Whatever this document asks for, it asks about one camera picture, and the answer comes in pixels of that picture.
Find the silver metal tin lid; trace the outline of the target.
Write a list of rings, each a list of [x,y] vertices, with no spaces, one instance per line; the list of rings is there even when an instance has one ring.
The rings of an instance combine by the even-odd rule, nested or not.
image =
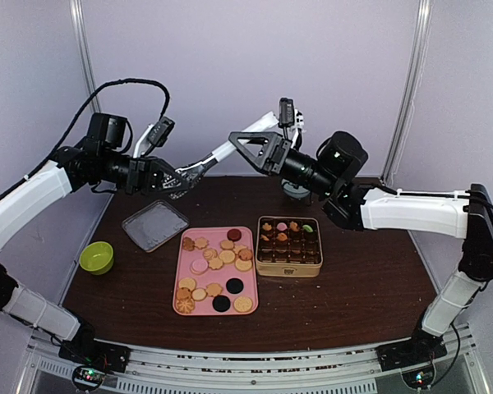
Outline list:
[[[122,221],[122,229],[146,253],[188,227],[189,219],[164,200],[156,200]]]

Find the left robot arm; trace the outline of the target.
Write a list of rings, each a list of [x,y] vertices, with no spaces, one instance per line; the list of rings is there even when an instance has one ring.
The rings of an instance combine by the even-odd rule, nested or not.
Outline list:
[[[48,156],[23,179],[0,195],[0,254],[10,241],[39,217],[53,211],[60,201],[85,186],[95,188],[109,183],[129,195],[135,193],[178,192],[190,186],[174,167],[152,151],[164,145],[174,122],[166,116],[170,101],[160,82],[127,78],[102,84],[88,98],[91,102],[104,89],[118,85],[149,85],[160,89],[164,103],[157,121],[137,142],[125,143],[131,128],[125,117],[96,112],[91,116],[85,136],[73,146],[59,140]],[[81,332],[80,319],[15,279],[0,263],[0,313],[69,341],[71,353],[83,364],[94,364],[102,355],[101,345]]]

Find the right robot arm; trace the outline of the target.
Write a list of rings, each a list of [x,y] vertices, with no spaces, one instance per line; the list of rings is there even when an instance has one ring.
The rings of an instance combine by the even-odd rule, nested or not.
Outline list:
[[[275,132],[233,132],[228,140],[259,173],[281,176],[318,195],[325,215],[341,229],[422,231],[462,240],[457,268],[405,344],[410,361],[431,354],[436,338],[493,279],[493,204],[485,186],[439,193],[357,184],[354,178],[368,154],[346,131],[334,132],[314,158]]]

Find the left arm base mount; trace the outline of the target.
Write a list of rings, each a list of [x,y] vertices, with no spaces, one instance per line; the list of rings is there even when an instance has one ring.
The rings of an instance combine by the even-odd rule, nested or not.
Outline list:
[[[63,341],[59,348],[58,356],[61,359],[108,373],[124,373],[131,355],[131,350],[127,346],[97,340],[85,345],[77,341]]]

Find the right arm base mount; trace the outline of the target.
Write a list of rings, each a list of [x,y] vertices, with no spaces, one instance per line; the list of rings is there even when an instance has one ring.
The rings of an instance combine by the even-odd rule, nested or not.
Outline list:
[[[412,337],[376,348],[377,359],[383,372],[428,363],[447,354],[445,344],[439,338],[430,340]]]

